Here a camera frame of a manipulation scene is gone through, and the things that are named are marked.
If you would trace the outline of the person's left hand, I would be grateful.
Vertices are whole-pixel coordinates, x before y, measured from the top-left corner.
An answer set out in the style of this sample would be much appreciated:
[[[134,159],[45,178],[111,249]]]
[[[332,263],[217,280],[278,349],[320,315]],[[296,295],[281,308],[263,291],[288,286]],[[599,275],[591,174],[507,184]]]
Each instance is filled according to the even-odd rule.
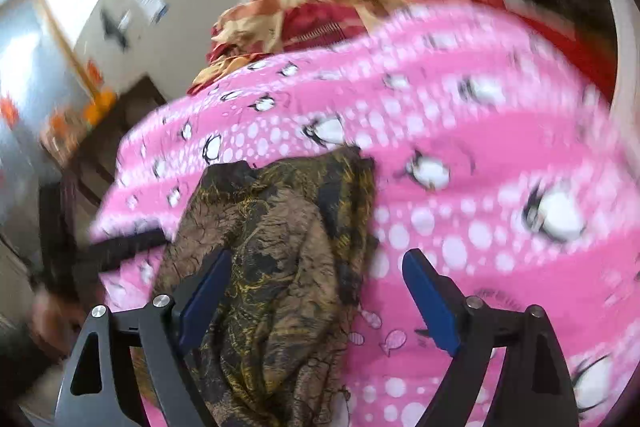
[[[91,309],[104,300],[101,284],[93,288],[93,296],[86,303],[68,300],[39,286],[27,321],[30,339],[51,362],[66,359]]]

